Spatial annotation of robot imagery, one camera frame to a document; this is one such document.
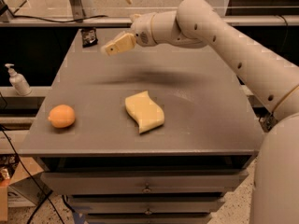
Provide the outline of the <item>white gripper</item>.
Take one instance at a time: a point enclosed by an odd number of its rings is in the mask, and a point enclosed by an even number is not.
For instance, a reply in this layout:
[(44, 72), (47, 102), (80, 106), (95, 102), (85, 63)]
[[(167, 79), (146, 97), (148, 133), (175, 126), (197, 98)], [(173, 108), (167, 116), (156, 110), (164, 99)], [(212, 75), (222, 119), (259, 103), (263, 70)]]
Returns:
[(101, 52), (108, 56), (123, 53), (131, 50), (137, 43), (142, 47), (153, 47), (156, 46), (152, 34), (152, 20), (155, 13), (147, 14), (132, 14), (130, 20), (132, 22), (131, 30), (132, 33), (121, 32), (112, 40), (107, 42), (101, 47)]

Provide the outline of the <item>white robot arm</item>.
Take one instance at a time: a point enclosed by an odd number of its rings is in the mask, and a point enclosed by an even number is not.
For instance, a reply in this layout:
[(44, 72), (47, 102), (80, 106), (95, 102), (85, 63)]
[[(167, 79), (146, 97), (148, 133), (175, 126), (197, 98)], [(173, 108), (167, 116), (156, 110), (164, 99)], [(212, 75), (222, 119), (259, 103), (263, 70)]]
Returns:
[(249, 224), (299, 224), (299, 67), (226, 23), (205, 0), (131, 17), (131, 31), (102, 51), (113, 55), (169, 44), (210, 46), (277, 120), (258, 154)]

